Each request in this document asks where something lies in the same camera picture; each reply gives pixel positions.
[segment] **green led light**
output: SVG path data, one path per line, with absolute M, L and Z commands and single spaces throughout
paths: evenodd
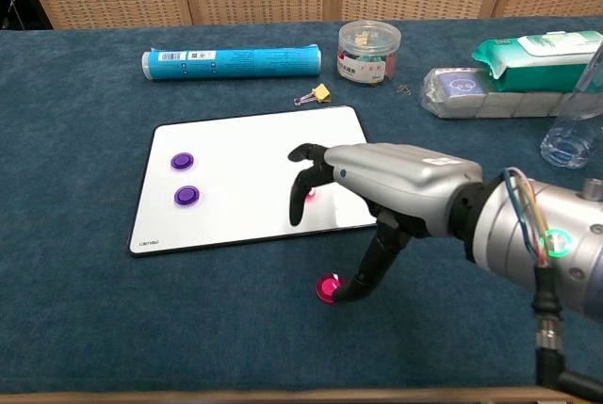
M 548 254 L 554 258 L 561 258 L 567 255 L 572 248 L 572 236 L 564 230 L 551 228 L 546 231 L 546 237 L 552 238 L 553 250 L 549 249 Z M 541 237 L 539 240 L 541 247 L 545 246 L 545 240 Z

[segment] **blue cylindrical tube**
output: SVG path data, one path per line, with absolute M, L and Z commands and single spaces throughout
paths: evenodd
M 320 50 L 302 48 L 151 51 L 142 55 L 147 79 L 212 79 L 225 77 L 315 76 Z

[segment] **green wet wipes package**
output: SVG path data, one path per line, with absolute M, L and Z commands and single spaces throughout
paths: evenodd
M 486 40 L 472 54 L 487 65 L 498 91 L 574 89 L 603 35 L 593 30 Z

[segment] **robotic hand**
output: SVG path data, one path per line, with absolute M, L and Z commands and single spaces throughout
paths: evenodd
M 561 304 L 603 323 L 603 182 L 587 180 L 581 193 L 531 182 L 550 227 L 551 262 L 543 266 L 527 252 L 503 177 L 485 184 L 474 162 L 392 144 L 303 144 L 289 154 L 305 159 L 314 165 L 291 188 L 292 225 L 301 222 L 310 190 L 333 182 L 364 199 L 377 221 L 357 274 L 333 291 L 333 302 L 368 296 L 411 237 L 456 237 L 467 260 L 534 292 L 537 384 L 603 401 L 603 384 L 565 369 L 559 330 Z

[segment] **binder clip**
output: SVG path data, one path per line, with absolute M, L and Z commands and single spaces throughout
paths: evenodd
M 312 91 L 307 95 L 303 95 L 300 98 L 295 98 L 293 100 L 293 104 L 305 105 L 306 103 L 312 103 L 313 101 L 318 101 L 319 103 L 331 102 L 331 92 L 329 92 L 324 84 L 320 84 L 315 89 L 312 89 Z

